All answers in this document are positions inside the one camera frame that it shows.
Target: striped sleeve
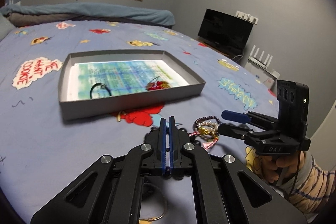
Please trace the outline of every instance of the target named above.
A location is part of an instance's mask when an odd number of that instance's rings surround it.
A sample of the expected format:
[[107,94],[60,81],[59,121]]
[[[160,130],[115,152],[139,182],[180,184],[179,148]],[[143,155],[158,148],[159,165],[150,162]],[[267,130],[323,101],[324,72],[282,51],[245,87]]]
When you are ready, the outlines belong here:
[[[280,188],[289,194],[294,178]],[[305,164],[300,170],[290,203],[303,213],[318,213],[335,190],[335,171],[323,171],[309,152],[305,152]]]

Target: black hair tie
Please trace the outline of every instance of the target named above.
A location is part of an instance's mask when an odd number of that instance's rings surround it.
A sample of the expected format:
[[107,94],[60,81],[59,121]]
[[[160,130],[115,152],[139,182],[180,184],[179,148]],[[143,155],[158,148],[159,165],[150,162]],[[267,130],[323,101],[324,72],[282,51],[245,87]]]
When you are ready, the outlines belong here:
[[93,89],[94,89],[95,87],[98,87],[98,86],[100,86],[100,89],[101,89],[101,90],[102,90],[102,89],[105,89],[105,90],[109,93],[109,95],[112,96],[111,90],[107,87],[107,85],[102,84],[102,83],[96,83],[96,84],[94,84],[94,85],[92,86],[92,88],[91,88],[91,90],[90,90],[90,99],[92,99],[92,92],[93,92]]

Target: paper sheet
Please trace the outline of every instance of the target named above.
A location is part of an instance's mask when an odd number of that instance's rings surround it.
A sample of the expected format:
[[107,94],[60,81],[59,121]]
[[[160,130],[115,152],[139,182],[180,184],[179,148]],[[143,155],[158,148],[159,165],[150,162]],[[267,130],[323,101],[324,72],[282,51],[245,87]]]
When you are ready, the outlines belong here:
[[[67,100],[90,99],[91,87],[96,83],[105,84],[112,96],[145,92],[146,85],[158,76],[172,88],[189,85],[163,60],[77,63],[70,70]],[[92,92],[92,98],[108,96],[99,87]]]

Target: cartoon bedsheet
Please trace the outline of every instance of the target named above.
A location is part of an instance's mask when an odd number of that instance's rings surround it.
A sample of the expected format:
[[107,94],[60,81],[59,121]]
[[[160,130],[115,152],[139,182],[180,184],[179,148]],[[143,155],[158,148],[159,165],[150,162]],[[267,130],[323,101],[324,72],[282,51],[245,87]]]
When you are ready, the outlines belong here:
[[[71,52],[165,50],[198,73],[201,96],[100,117],[63,122],[58,105],[62,62]],[[181,33],[163,27],[104,21],[67,21],[13,30],[0,42],[0,186],[27,223],[33,214],[101,155],[125,155],[160,118],[175,116],[192,132],[197,118],[223,110],[278,115],[278,102],[244,68]],[[221,136],[210,150],[245,161],[243,141]],[[157,182],[169,205],[157,223],[196,223],[190,178]],[[158,213],[142,207],[142,216]]]

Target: gray box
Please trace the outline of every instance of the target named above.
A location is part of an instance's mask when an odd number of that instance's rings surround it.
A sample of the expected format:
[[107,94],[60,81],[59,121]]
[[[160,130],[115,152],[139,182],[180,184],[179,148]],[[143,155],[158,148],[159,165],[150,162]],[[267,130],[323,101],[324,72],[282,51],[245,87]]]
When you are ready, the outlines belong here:
[[[163,60],[181,75],[189,85],[106,98],[67,101],[70,69],[76,63],[131,60]],[[76,52],[69,54],[64,61],[58,83],[58,100],[63,119],[72,120],[196,96],[202,92],[204,85],[205,81],[199,75],[166,51],[109,50]]]

